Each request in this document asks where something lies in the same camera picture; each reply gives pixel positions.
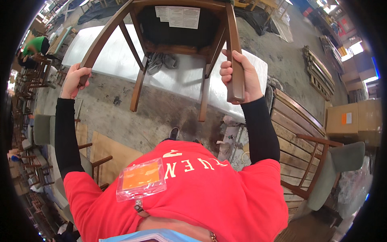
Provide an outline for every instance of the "orange label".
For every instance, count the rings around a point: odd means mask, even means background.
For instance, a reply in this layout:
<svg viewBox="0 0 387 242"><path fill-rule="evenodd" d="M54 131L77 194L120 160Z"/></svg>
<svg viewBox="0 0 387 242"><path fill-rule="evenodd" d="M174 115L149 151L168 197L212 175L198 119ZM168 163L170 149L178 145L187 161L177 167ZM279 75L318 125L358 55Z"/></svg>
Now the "orange label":
<svg viewBox="0 0 387 242"><path fill-rule="evenodd" d="M159 181L159 168L157 162L137 169L125 171L123 174L122 189L140 187Z"/></svg>
<svg viewBox="0 0 387 242"><path fill-rule="evenodd" d="M342 125L347 124L347 114L346 114L346 113L343 113L343 114L341 115L341 124L342 124Z"/></svg>

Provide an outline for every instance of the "left hand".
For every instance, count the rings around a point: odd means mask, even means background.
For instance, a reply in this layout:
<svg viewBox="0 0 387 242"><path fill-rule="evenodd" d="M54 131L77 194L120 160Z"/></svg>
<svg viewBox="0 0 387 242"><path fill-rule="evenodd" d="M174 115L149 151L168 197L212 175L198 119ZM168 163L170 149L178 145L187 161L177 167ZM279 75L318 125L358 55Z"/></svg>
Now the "left hand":
<svg viewBox="0 0 387 242"><path fill-rule="evenodd" d="M89 86L89 80L86 81L84 86L78 88L79 79L88 75L91 77L91 68L83 67L78 70L80 63L76 63L72 65L66 75L65 81L62 85L62 90L60 91L59 97L63 99L74 99L79 90L85 89L85 87Z"/></svg>

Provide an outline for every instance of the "red t-shirt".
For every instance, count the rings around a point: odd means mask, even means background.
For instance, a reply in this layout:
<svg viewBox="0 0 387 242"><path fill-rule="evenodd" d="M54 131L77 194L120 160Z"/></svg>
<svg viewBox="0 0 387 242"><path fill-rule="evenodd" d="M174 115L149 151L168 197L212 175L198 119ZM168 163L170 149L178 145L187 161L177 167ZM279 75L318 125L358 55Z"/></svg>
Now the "red t-shirt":
<svg viewBox="0 0 387 242"><path fill-rule="evenodd" d="M236 172L201 144L163 141L135 160L163 158L167 190L145 197L143 208L212 231L222 241L273 241L288 225L280 165L267 159ZM84 242L133 233L142 217L134 200L117 202L117 179L102 192L85 172L64 179L66 196Z"/></svg>

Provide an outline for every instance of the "right hand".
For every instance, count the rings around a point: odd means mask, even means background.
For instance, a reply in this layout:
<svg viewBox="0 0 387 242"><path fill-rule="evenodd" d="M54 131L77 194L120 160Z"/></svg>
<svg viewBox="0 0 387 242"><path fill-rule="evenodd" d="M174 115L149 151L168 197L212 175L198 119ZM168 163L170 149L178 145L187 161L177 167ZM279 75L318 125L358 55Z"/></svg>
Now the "right hand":
<svg viewBox="0 0 387 242"><path fill-rule="evenodd" d="M78 87L79 80L82 76L91 77L91 68L83 67L78 70L80 63L72 65L66 75L65 81L62 84L62 90L60 91L59 97L63 99L74 99L79 90L83 90L89 86L89 80L86 81L84 86Z"/></svg>
<svg viewBox="0 0 387 242"><path fill-rule="evenodd" d="M222 53L227 57L229 55L227 50L222 50ZM263 97L258 74L255 71L254 66L246 56L236 50L232 52L232 56L236 61L242 64L243 70L245 71L245 101L243 103L249 103ZM231 81L231 74L233 73L231 61L223 62L220 68L219 73L222 76L222 82L227 86L227 83Z"/></svg>

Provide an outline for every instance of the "black sleeve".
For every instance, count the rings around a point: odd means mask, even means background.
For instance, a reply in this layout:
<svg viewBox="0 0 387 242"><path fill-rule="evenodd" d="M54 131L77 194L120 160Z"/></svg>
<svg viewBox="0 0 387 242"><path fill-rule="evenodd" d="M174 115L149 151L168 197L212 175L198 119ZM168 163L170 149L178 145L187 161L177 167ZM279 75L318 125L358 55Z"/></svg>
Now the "black sleeve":
<svg viewBox="0 0 387 242"><path fill-rule="evenodd" d="M58 98L55 115L55 154L62 179L69 172L84 172L74 125L73 99Z"/></svg>
<svg viewBox="0 0 387 242"><path fill-rule="evenodd" d="M241 104L248 132L250 160L273 159L279 162L279 143L267 110L265 97Z"/></svg>

